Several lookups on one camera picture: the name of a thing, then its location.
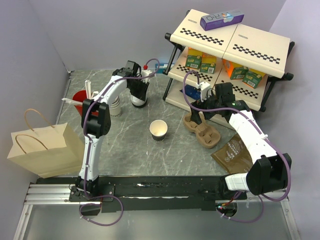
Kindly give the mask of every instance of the white label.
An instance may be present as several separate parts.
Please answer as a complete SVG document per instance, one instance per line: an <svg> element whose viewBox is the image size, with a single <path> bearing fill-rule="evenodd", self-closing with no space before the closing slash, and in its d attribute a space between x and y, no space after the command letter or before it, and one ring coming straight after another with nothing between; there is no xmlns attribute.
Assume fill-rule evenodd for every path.
<svg viewBox="0 0 320 240"><path fill-rule="evenodd" d="M253 82L251 82L251 81L248 81L247 84L249 84L253 88L255 87L255 84Z"/></svg>

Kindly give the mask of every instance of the red object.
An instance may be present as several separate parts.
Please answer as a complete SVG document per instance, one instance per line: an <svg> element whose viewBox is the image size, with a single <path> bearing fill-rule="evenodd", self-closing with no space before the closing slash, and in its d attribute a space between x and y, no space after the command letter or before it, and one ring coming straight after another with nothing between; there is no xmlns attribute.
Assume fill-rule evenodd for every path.
<svg viewBox="0 0 320 240"><path fill-rule="evenodd" d="M72 100L78 101L78 102L84 102L84 100L87 98L87 93L86 90L81 90L78 91L72 98ZM82 106L76 106L75 105L76 110L78 111L78 113L80 114L80 116L82 117ZM95 111L92 113L92 115L98 116L98 112Z"/></svg>

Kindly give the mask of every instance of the beige shelf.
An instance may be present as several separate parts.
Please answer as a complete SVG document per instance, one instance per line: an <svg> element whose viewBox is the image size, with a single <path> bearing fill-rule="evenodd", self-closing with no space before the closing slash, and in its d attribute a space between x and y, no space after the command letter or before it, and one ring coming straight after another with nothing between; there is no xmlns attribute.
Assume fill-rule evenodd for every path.
<svg viewBox="0 0 320 240"><path fill-rule="evenodd" d="M250 109L259 111L264 97L268 75L266 74L256 89L246 85L242 79L230 80L225 68L223 67L215 84L232 83L233 94L236 100L244 100Z"/></svg>
<svg viewBox="0 0 320 240"><path fill-rule="evenodd" d="M188 48L186 47L183 52L180 54L179 58L177 59L177 61L175 62L174 66L172 67L172 69L169 71L168 76L170 78L173 78L175 80L178 80L180 82L182 82L185 78L185 75L187 74L187 72L189 72L190 70L195 70L192 68L188 68L185 67L186 64L186 60L187 60L187 55L188 55ZM199 80L200 82L205 81L209 84L211 84L212 88L214 87L216 80L219 76L219 73L222 69L223 63L221 58L216 58L216 68L214 71L214 74L210 74L210 73L204 73L204 72L199 72L198 70L195 70L196 72L198 72L199 74ZM187 85L196 87L196 83L197 83L197 77L195 74L189 74L189 76L187 77L185 83Z"/></svg>
<svg viewBox="0 0 320 240"><path fill-rule="evenodd" d="M191 9L170 41L281 78L285 73L290 39L243 24L209 31L200 26L207 13Z"/></svg>
<svg viewBox="0 0 320 240"><path fill-rule="evenodd" d="M182 89L182 83L176 81L174 85L170 88L170 92L166 97L165 101L169 104L175 105L181 109L184 109L190 112L191 111L190 107L186 103L183 93L180 92L181 89ZM187 96L187 99L190 103L195 101L194 99L188 96ZM227 123L227 121L220 115L215 115L210 119L210 121L220 124L222 126L225 126L229 129L233 129L232 126L229 123Z"/></svg>

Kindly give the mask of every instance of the black and white checkered strip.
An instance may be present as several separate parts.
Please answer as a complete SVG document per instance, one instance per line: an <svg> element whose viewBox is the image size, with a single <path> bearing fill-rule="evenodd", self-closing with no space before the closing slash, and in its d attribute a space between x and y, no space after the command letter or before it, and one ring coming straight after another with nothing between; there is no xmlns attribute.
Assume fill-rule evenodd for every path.
<svg viewBox="0 0 320 240"><path fill-rule="evenodd" d="M240 94L244 94L246 96L249 96L251 98L255 98L258 99L259 93L253 92L253 91L249 91L247 89L244 89L243 87L238 87L232 84L232 88L235 92L238 92Z"/></svg>
<svg viewBox="0 0 320 240"><path fill-rule="evenodd" d="M177 66L176 69L178 69L178 70L180 70L182 72L185 72L185 73L189 72L190 70L194 70L194 69L188 68L186 66L182 66L181 64L179 64L179 66ZM203 72L198 72L198 74L199 74L199 79L207 81L207 82L211 82L212 76L204 74ZM197 76L193 72L190 73L190 75L193 75L195 77Z"/></svg>
<svg viewBox="0 0 320 240"><path fill-rule="evenodd" d="M262 54L261 52L256 52L255 50L250 50L248 48L244 48L243 46L238 46L235 44L233 47L234 50L238 50L239 52L243 52L245 54L250 54L251 56L256 56L258 59L269 60L269 62L276 64L280 63L280 58L275 58L274 56L268 56L267 54Z"/></svg>
<svg viewBox="0 0 320 240"><path fill-rule="evenodd" d="M195 31L187 30L184 27L180 33L185 35L190 35L191 37L196 37L197 39L207 40L210 43L222 45L224 40L219 40L218 38L213 38L212 36L202 35L201 33L196 33Z"/></svg>

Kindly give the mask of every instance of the white wall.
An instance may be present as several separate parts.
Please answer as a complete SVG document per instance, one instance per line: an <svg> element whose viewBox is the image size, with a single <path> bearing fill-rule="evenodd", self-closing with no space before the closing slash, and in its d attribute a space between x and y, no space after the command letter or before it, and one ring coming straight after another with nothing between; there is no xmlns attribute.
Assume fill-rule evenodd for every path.
<svg viewBox="0 0 320 240"><path fill-rule="evenodd" d="M37 176L7 159L11 132L26 130L24 111L51 122L59 111L68 73L27 0L0 1L0 239L13 239L30 181ZM45 122L34 113L32 126Z"/></svg>
<svg viewBox="0 0 320 240"><path fill-rule="evenodd" d="M239 8L243 23L268 31L286 0L29 0L68 70L114 69L127 60L169 60L186 11Z"/></svg>
<svg viewBox="0 0 320 240"><path fill-rule="evenodd" d="M271 32L296 45L286 64L290 82L275 85L259 123L292 158L290 204L302 239L320 239L320 2L286 0Z"/></svg>

